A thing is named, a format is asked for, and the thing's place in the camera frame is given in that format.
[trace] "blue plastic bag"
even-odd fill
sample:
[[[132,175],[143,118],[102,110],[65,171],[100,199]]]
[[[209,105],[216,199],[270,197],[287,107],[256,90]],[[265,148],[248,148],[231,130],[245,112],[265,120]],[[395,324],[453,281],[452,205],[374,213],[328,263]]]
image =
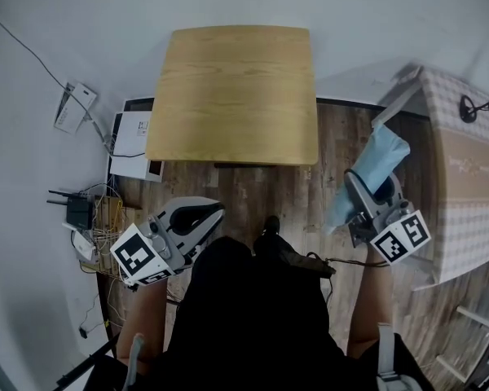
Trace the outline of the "blue plastic bag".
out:
[[[409,144],[405,140],[384,125],[377,125],[351,168],[364,180],[369,190],[375,192],[409,152]],[[324,232],[331,235],[338,226],[345,225],[354,216],[353,203],[342,183],[326,212]]]

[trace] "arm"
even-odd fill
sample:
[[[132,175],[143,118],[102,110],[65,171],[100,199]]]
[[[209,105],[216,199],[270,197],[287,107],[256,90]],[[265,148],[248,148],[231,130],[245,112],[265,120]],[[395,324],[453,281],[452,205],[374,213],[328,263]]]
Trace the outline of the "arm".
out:
[[[139,374],[146,374],[153,359],[163,352],[166,286],[165,279],[139,288],[117,342],[117,358],[128,365],[134,335],[143,335],[144,345],[138,357]]]
[[[368,245],[367,263],[382,261],[382,257]],[[353,310],[348,340],[348,356],[360,358],[364,350],[379,338],[378,323],[391,323],[393,275],[389,266],[364,268],[359,295]]]

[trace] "checkered tablecloth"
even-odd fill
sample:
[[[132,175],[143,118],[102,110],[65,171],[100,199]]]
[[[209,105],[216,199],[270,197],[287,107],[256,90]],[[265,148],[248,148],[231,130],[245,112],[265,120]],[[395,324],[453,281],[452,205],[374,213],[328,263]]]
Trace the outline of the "checkered tablecloth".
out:
[[[453,279],[489,261],[489,112],[471,124],[460,119],[463,94],[475,105],[489,94],[444,73],[419,76],[430,112],[438,166],[435,278]]]

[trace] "white box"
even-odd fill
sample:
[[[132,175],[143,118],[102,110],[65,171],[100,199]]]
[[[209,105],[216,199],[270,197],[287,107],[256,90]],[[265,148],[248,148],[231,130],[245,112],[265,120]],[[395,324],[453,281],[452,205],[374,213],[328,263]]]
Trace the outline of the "white box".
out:
[[[148,136],[148,122],[152,112],[123,112],[117,130],[114,155],[138,155],[145,152]],[[113,156],[111,174],[161,182],[163,178],[163,161],[148,160],[145,155],[134,158]]]
[[[62,111],[56,117],[55,128],[63,130],[69,134],[75,134],[82,123],[86,110],[89,110],[91,104],[96,99],[96,94],[89,90],[84,85],[78,83],[71,94],[83,105],[80,106],[78,102],[71,96],[68,97]]]

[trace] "wooden tabletop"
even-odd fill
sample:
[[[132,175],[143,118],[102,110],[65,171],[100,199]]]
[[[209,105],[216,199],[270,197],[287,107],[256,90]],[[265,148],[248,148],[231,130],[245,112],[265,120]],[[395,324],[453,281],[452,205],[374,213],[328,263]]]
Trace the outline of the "wooden tabletop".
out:
[[[146,157],[314,164],[317,111],[308,30],[175,31],[157,84]]]

